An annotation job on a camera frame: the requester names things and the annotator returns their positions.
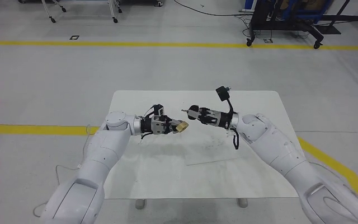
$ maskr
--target cardboard box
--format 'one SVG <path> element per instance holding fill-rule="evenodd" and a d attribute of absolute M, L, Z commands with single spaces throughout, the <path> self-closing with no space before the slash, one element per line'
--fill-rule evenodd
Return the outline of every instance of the cardboard box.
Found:
<path fill-rule="evenodd" d="M 308 2 L 308 1 L 311 1 L 311 0 L 302 0 L 303 4 L 304 4 L 304 2 Z M 289 6 L 289 2 L 290 2 L 290 0 L 284 0 L 284 2 L 282 3 L 280 9 L 281 9 L 281 10 L 287 9 L 287 7 Z"/>
<path fill-rule="evenodd" d="M 281 5 L 281 10 L 287 9 L 289 2 L 290 0 L 284 0 Z M 303 0 L 302 5 L 305 10 L 321 10 L 326 2 L 327 0 Z"/>

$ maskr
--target table top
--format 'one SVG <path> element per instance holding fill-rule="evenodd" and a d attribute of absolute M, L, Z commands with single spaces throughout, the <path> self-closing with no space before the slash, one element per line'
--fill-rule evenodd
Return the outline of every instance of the table top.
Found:
<path fill-rule="evenodd" d="M 266 115 L 297 146 L 299 142 L 275 91 L 231 91 L 234 110 Z M 116 91 L 110 111 L 144 115 L 162 104 L 165 114 L 185 120 L 182 133 L 131 137 L 105 182 L 106 199 L 297 197 L 294 188 L 240 140 L 223 128 L 188 120 L 181 109 L 196 104 L 228 111 L 213 91 Z"/>

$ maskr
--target black wire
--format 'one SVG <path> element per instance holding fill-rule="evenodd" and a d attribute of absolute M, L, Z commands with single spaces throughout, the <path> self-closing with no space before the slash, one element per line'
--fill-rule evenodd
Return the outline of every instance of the black wire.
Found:
<path fill-rule="evenodd" d="M 240 144 L 240 142 L 239 142 L 239 133 L 237 133 L 237 130 L 234 129 L 234 128 L 232 128 L 231 130 L 233 130 L 235 132 L 235 134 L 236 134 L 236 136 L 234 136 L 233 143 L 234 143 L 235 149 L 238 150 L 239 149 L 239 144 Z"/>
<path fill-rule="evenodd" d="M 185 8 L 189 8 L 191 10 L 194 10 L 195 12 L 200 12 L 202 14 L 205 14 L 205 15 L 209 15 L 209 16 L 243 16 L 243 15 L 252 15 L 252 14 L 227 14 L 227 15 L 219 15 L 219 14 L 211 14 L 211 13 L 207 13 L 207 12 L 201 12 L 199 10 L 196 10 L 194 8 L 191 8 L 189 6 L 185 6 L 184 4 L 180 3 L 180 2 L 177 2 L 176 0 L 174 0 L 176 3 L 180 4 L 181 6 L 184 6 Z"/>
<path fill-rule="evenodd" d="M 143 139 L 145 136 L 148 136 L 148 135 L 150 135 L 150 134 L 153 134 L 153 132 L 149 132 L 149 133 L 147 133 L 147 134 L 142 135 L 140 139 Z"/>

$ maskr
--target gray floor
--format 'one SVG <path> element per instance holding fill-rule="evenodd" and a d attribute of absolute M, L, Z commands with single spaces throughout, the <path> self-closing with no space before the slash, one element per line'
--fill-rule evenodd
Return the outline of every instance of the gray floor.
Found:
<path fill-rule="evenodd" d="M 181 0 L 211 13 L 237 13 L 234 0 Z M 0 0 L 1 40 L 245 43 L 234 17 L 205 16 L 167 0 L 161 8 L 124 5 L 114 24 L 106 2 L 55 5 Z M 325 45 L 357 45 L 358 24 L 337 25 Z M 257 43 L 270 35 L 262 32 Z M 275 44 L 312 45 L 274 32 Z M 0 45 L 0 124 L 100 125 L 116 90 L 275 90 L 297 135 L 358 172 L 357 51 L 113 48 Z M 54 166 L 77 166 L 85 137 L 0 136 L 2 223 L 38 223 L 32 209 L 56 187 Z M 61 170 L 64 180 L 72 175 Z M 107 200 L 98 223 L 308 223 L 297 199 Z"/>

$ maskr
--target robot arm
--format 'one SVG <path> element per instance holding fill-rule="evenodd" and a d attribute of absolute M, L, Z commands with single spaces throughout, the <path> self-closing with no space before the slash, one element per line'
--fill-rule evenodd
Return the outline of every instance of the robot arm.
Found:
<path fill-rule="evenodd" d="M 87 157 L 76 176 L 60 184 L 41 215 L 42 223 L 94 223 L 103 204 L 103 185 L 121 159 L 129 138 L 184 131 L 188 124 L 164 115 L 154 105 L 147 116 L 111 112 L 88 144 Z"/>
<path fill-rule="evenodd" d="M 234 112 L 228 88 L 222 86 L 216 91 L 221 101 L 228 101 L 229 113 L 193 105 L 183 110 L 188 118 L 239 133 L 265 163 L 295 188 L 302 209 L 312 223 L 358 222 L 358 199 L 348 187 L 317 173 L 292 141 L 262 114 L 243 116 Z"/>

